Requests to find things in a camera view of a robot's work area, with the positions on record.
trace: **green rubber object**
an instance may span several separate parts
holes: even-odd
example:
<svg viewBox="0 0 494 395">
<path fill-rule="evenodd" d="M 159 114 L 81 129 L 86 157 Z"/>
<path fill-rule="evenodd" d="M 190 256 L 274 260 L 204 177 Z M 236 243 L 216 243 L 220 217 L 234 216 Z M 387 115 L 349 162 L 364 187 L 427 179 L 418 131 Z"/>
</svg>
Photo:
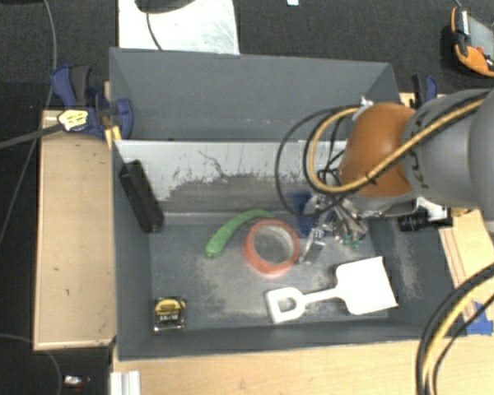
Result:
<svg viewBox="0 0 494 395">
<path fill-rule="evenodd" d="M 273 218 L 274 215 L 263 209 L 251 209 L 235 216 L 227 223 L 221 226 L 216 231 L 216 234 L 211 237 L 208 243 L 205 245 L 205 254 L 207 257 L 214 259 L 223 253 L 223 249 L 231 239 L 232 235 L 247 221 L 254 218 Z"/>
</svg>

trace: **white plastic shovel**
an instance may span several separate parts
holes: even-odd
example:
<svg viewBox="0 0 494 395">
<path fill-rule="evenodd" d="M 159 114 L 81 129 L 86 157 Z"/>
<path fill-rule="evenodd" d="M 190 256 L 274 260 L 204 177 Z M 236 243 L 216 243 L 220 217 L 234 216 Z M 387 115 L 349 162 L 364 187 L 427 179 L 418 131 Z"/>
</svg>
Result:
<svg viewBox="0 0 494 395">
<path fill-rule="evenodd" d="M 267 292 L 265 298 L 273 322 L 297 319 L 309 303 L 334 298 L 344 300 L 351 314 L 368 314 L 397 306 L 382 257 L 344 263 L 336 274 L 338 284 L 328 290 L 304 295 L 296 288 L 287 287 Z M 282 311 L 282 301 L 291 301 L 294 306 Z"/>
</svg>

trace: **wooden table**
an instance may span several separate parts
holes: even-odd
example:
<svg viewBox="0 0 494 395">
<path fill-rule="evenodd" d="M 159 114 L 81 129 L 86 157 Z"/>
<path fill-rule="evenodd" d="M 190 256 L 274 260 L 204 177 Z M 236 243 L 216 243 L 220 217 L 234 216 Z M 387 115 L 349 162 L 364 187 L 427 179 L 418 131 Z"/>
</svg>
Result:
<svg viewBox="0 0 494 395">
<path fill-rule="evenodd" d="M 55 113 L 44 114 L 44 124 Z M 101 141 L 59 132 L 41 145 L 36 350 L 107 346 L 115 336 L 110 152 Z M 441 238 L 457 282 L 494 261 L 479 212 Z M 494 291 L 494 280 L 477 300 Z M 494 320 L 494 305 L 488 310 Z M 409 394 L 417 342 L 118 362 L 139 370 L 143 394 Z M 440 373 L 446 394 L 494 394 L 494 335 L 456 342 Z"/>
</svg>

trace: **orange device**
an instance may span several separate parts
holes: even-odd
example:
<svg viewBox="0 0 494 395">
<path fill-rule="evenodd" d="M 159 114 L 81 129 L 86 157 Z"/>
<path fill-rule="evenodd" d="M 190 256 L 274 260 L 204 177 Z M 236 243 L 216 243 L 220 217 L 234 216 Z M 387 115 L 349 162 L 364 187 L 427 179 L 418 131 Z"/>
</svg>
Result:
<svg viewBox="0 0 494 395">
<path fill-rule="evenodd" d="M 457 59 L 473 72 L 494 77 L 494 32 L 462 7 L 452 9 L 450 26 Z"/>
</svg>

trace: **yellow cable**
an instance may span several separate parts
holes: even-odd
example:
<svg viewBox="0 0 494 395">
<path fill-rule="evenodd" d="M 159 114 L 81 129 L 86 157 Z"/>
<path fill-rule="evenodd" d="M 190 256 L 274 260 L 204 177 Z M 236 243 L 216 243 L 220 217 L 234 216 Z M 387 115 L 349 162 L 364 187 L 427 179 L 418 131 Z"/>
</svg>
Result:
<svg viewBox="0 0 494 395">
<path fill-rule="evenodd" d="M 426 350 L 424 361 L 422 362 L 423 382 L 426 382 L 426 377 L 428 375 L 428 372 L 430 371 L 431 358 L 437 352 L 437 349 L 439 348 L 439 345 L 443 341 L 445 334 L 449 331 L 450 327 L 454 324 L 455 320 L 461 314 L 461 312 L 463 312 L 466 305 L 472 301 L 473 293 L 481 284 L 475 286 L 471 291 L 465 294 L 461 298 L 461 300 L 459 300 L 458 304 L 456 304 L 455 307 L 449 312 L 445 320 L 441 322 L 441 325 L 436 329 L 436 333 L 434 333 L 434 336 L 431 339 L 431 343 L 428 345 L 428 349 Z"/>
<path fill-rule="evenodd" d="M 372 170 L 370 170 L 365 177 L 361 177 L 360 179 L 353 180 L 351 183 L 344 184 L 341 186 L 329 186 L 317 177 L 316 172 L 315 172 L 315 152 L 316 152 L 316 147 L 319 143 L 320 136 L 322 133 L 326 130 L 326 128 L 336 122 L 337 120 L 346 117 L 349 114 L 355 113 L 358 109 L 347 109 L 344 110 L 340 113 L 335 114 L 333 117 L 328 118 L 327 120 L 324 120 L 323 123 L 320 124 L 318 130 L 314 134 L 314 136 L 311 139 L 310 143 L 310 152 L 308 155 L 308 165 L 307 165 L 307 171 L 308 175 L 310 177 L 311 182 L 315 185 L 315 187 L 318 190 L 321 190 L 323 192 L 327 193 L 345 193 L 345 192 L 350 192 L 352 190 L 355 190 L 356 188 L 359 188 L 360 186 L 367 184 L 370 182 L 373 178 L 375 178 L 377 175 L 380 174 L 380 172 L 386 168 L 391 162 L 394 160 L 397 160 L 402 156 L 404 153 L 408 152 L 410 149 L 412 149 L 414 146 L 416 146 L 421 140 L 423 140 L 425 137 L 433 133 L 436 129 L 440 128 L 441 126 L 450 123 L 453 120 L 456 120 L 463 116 L 464 114 L 468 113 L 469 111 L 476 109 L 483 103 L 483 100 L 478 100 L 473 103 L 470 103 L 463 108 L 457 109 L 455 111 L 452 111 L 451 113 L 448 113 L 444 115 L 443 117 L 439 118 L 426 128 L 422 129 L 420 132 L 415 134 L 411 139 L 406 141 L 402 146 L 397 148 L 394 152 L 392 152 L 389 156 L 384 158 L 377 166 L 375 166 Z"/>
</svg>

